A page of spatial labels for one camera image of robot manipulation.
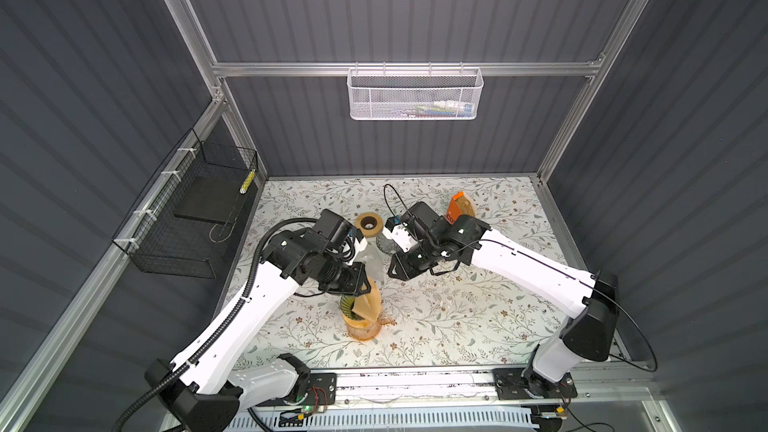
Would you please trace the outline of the green glass dripper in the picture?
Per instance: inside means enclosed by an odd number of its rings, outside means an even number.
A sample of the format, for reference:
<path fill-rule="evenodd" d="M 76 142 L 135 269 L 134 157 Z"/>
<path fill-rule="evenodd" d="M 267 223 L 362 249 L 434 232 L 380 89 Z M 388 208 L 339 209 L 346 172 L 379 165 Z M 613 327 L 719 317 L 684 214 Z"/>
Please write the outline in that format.
<path fill-rule="evenodd" d="M 362 317 L 356 314 L 353 310 L 356 298 L 354 296 L 341 296 L 340 297 L 340 310 L 345 318 L 360 321 Z"/>

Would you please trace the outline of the clear frosted glass dripper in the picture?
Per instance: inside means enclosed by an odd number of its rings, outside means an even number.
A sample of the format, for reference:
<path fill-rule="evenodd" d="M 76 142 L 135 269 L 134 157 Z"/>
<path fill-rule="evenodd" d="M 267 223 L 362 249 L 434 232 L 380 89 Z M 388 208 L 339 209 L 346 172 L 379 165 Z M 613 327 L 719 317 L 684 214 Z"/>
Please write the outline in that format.
<path fill-rule="evenodd" d="M 365 271 L 370 280 L 378 285 L 383 283 L 386 275 L 384 256 L 378 247 L 372 243 L 366 243 L 365 247 L 359 245 L 356 248 L 355 262 L 360 262 L 365 266 Z"/>

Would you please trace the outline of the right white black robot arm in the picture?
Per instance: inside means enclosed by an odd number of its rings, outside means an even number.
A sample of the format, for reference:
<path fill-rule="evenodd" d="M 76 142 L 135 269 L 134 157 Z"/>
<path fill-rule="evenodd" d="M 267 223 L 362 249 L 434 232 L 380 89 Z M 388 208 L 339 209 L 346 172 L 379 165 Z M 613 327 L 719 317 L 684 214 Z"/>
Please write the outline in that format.
<path fill-rule="evenodd" d="M 560 329 L 536 346 L 521 372 L 520 386 L 533 397 L 573 398 L 573 367 L 609 358 L 619 306 L 617 279 L 551 260 L 468 215 L 450 223 L 439 216 L 430 226 L 417 218 L 387 220 L 384 236 L 394 241 L 387 275 L 401 281 L 432 272 L 442 262 L 496 273 L 536 294 L 565 314 Z"/>

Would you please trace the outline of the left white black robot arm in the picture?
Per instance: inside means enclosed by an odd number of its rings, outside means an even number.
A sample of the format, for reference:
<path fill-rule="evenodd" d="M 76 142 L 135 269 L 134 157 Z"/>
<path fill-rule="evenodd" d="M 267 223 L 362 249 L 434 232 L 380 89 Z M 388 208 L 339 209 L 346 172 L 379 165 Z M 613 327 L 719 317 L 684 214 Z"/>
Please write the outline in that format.
<path fill-rule="evenodd" d="M 223 431 L 235 416 L 273 400 L 301 402 L 310 368 L 284 353 L 250 371 L 237 360 L 271 316 L 308 279 L 320 293 L 360 296 L 372 285 L 358 256 L 368 246 L 361 233 L 327 238 L 311 229 L 282 231 L 262 247 L 238 294 L 168 364 L 152 364 L 145 377 L 152 394 L 178 421 L 180 431 Z"/>

